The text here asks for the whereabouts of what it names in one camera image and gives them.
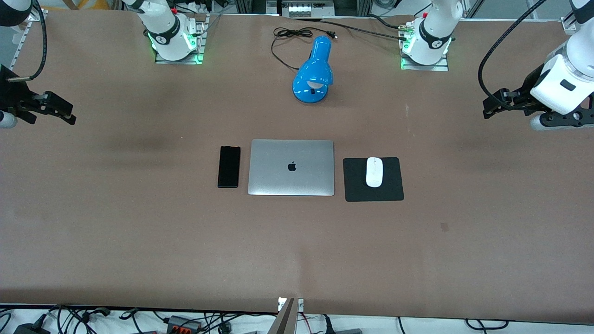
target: table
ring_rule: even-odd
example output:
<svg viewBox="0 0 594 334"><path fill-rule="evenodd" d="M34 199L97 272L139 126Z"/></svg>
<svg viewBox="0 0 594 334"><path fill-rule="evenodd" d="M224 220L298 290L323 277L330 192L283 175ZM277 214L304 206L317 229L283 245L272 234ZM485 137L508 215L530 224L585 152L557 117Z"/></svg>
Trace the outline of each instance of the table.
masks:
<svg viewBox="0 0 594 334"><path fill-rule="evenodd" d="M275 27L308 25L339 35L316 105L270 54ZM167 66L134 13L51 12L30 87L78 120L0 131L0 301L274 311L303 297L308 313L594 322L592 130L482 117L476 69L509 25L460 23L450 71L435 73L400 70L393 40L226 15L203 65ZM15 72L37 67L39 35ZM519 87L566 38L521 24L487 86ZM276 52L299 65L310 47ZM336 195L247 195L254 138L333 140ZM216 187L222 145L242 147L238 189ZM400 159L404 201L345 201L342 159L368 156Z"/></svg>

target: white mouse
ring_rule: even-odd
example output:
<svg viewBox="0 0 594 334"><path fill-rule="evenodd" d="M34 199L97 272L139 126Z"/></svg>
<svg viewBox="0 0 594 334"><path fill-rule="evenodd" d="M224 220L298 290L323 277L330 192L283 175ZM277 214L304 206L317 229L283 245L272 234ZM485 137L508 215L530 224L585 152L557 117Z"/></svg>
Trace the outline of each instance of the white mouse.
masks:
<svg viewBox="0 0 594 334"><path fill-rule="evenodd" d="M378 157L370 157L367 159L367 173L365 174L365 182L372 188L381 186L384 179L384 164Z"/></svg>

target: power plug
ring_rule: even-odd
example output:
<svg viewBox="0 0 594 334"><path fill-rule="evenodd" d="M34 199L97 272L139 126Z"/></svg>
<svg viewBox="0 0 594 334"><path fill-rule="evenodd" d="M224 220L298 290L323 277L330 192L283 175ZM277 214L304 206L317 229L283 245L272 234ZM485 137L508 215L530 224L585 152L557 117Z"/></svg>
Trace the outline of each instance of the power plug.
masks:
<svg viewBox="0 0 594 334"><path fill-rule="evenodd" d="M18 325L17 329L14 331L14 334L50 334L48 330L45 330L41 327L34 328L32 323L24 323Z"/></svg>

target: black connector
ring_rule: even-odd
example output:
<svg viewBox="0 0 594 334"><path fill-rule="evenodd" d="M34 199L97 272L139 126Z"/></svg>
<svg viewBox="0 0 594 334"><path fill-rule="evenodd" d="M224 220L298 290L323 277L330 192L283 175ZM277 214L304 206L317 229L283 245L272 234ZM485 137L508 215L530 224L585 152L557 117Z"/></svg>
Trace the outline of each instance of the black connector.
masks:
<svg viewBox="0 0 594 334"><path fill-rule="evenodd" d="M231 334L231 324L228 322L224 322L219 326L219 333L220 334Z"/></svg>
<svg viewBox="0 0 594 334"><path fill-rule="evenodd" d="M14 331L14 334L50 334L48 330L41 328L41 325L39 327L34 327L37 322L35 322L35 324L24 323L18 325L17 329Z"/></svg>
<svg viewBox="0 0 594 334"><path fill-rule="evenodd" d="M332 322L328 314L324 314L324 318L326 318L326 334L336 334L334 328L332 328Z"/></svg>

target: lamp base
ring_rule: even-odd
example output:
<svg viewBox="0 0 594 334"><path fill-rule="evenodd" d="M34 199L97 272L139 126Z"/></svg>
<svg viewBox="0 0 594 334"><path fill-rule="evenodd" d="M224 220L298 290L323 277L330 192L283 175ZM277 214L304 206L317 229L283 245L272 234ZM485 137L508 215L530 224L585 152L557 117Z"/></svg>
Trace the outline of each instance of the lamp base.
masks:
<svg viewBox="0 0 594 334"><path fill-rule="evenodd" d="M312 83L296 77L293 80L293 94L301 102L316 103L326 97L328 85Z"/></svg>

